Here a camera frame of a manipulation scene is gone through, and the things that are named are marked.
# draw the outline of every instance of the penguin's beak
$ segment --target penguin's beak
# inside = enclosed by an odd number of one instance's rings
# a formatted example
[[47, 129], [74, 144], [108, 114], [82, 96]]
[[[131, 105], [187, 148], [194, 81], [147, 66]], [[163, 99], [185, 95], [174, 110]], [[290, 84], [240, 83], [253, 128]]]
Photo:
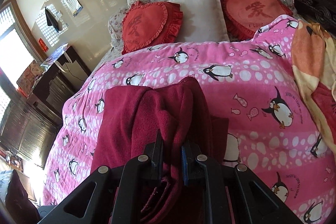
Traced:
[[278, 109], [279, 109], [280, 107], [279, 107], [278, 104], [274, 104], [273, 108], [274, 108], [275, 111], [278, 111]]

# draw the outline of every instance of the white pillow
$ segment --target white pillow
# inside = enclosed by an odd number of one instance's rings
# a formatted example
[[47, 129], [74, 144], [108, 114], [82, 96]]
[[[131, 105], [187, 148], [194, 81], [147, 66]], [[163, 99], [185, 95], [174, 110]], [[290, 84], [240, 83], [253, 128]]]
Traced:
[[175, 42], [229, 41], [221, 0], [170, 0], [180, 4], [183, 22]]

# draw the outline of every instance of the penguin print blanket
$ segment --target penguin print blanket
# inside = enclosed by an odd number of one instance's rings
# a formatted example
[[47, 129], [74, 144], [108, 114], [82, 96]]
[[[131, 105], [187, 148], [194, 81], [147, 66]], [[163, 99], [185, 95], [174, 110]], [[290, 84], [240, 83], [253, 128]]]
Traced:
[[210, 114], [229, 118], [223, 164], [246, 164], [303, 223], [323, 223], [335, 204], [335, 161], [294, 81], [297, 27], [282, 15], [249, 41], [161, 44], [103, 63], [63, 107], [44, 204], [58, 204], [89, 175], [106, 90], [158, 88], [193, 76]]

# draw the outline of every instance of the chinese character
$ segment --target chinese character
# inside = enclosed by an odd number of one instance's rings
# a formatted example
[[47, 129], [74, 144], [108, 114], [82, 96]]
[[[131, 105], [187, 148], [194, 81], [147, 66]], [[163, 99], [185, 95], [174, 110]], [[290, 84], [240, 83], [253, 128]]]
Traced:
[[247, 7], [245, 7], [246, 10], [252, 10], [252, 13], [249, 14], [247, 17], [254, 17], [254, 16], [264, 16], [264, 17], [271, 17], [267, 14], [265, 14], [263, 12], [263, 8], [265, 7], [265, 5], [261, 4], [261, 2], [256, 1], [250, 5], [248, 5]]
[[138, 25], [139, 23], [141, 23], [141, 15], [135, 17], [135, 18], [134, 18], [132, 21], [130, 21], [130, 23], [128, 24], [127, 27], [132, 28], [131, 32], [128, 33], [129, 35], [134, 34], [134, 35], [137, 36], [137, 37], [140, 36], [140, 34], [139, 34], [138, 31], [137, 31], [137, 28], [138, 28], [137, 25]]

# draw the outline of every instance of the silver screw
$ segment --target silver screw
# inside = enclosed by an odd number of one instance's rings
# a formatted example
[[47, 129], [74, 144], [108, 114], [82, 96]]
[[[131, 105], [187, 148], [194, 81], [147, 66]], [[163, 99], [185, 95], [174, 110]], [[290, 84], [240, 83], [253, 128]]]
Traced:
[[199, 161], [206, 161], [208, 159], [207, 156], [203, 155], [203, 154], [200, 154], [197, 156], [197, 160]]
[[98, 168], [98, 172], [100, 174], [105, 174], [108, 170], [109, 170], [109, 168], [107, 166], [101, 166], [101, 167]]
[[245, 172], [247, 170], [247, 166], [245, 164], [238, 164], [237, 170], [240, 172]]
[[138, 157], [138, 161], [146, 161], [146, 160], [148, 160], [148, 156], [147, 155], [140, 155]]

